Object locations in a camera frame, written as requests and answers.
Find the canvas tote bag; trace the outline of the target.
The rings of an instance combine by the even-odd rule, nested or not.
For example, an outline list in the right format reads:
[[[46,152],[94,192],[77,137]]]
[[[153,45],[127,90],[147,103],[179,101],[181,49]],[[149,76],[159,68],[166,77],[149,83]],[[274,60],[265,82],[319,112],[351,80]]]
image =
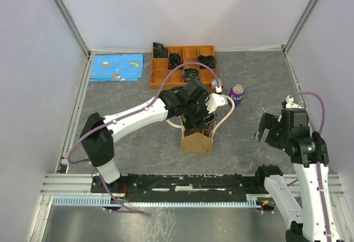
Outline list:
[[[181,124],[177,125],[170,120],[167,120],[167,123],[170,126],[180,129],[181,131],[181,144],[180,150],[182,152],[191,152],[191,153],[211,153],[214,135],[216,130],[231,116],[235,109],[235,104],[233,100],[227,96],[228,103],[231,104],[231,108],[229,112],[219,121],[212,121],[210,126],[214,129],[212,130],[211,137],[206,137],[198,131],[187,131],[186,128],[183,126],[183,120],[179,117]]]

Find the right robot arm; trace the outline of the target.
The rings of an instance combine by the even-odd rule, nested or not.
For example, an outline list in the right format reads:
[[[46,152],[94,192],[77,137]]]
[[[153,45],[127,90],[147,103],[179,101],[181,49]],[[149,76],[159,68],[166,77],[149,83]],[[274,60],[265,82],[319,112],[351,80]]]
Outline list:
[[[329,194],[327,145],[318,132],[310,131],[305,109],[283,108],[280,116],[264,113],[254,136],[257,141],[265,130],[265,142],[290,157],[300,188],[299,203],[278,166],[262,165],[255,172],[255,189],[268,192],[283,217],[286,241],[342,241]]]

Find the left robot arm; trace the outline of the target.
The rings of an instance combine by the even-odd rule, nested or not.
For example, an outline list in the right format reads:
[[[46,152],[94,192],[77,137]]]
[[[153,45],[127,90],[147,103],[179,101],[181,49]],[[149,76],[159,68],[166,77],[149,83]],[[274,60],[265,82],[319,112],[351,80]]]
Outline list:
[[[144,126],[172,117],[184,116],[194,130],[199,130],[214,121],[216,109],[225,104],[224,95],[210,93],[194,79],[185,86],[163,90],[130,110],[105,117],[98,113],[90,115],[80,136],[81,144],[103,178],[103,186],[117,192],[122,187],[122,178],[114,162],[114,143]]]

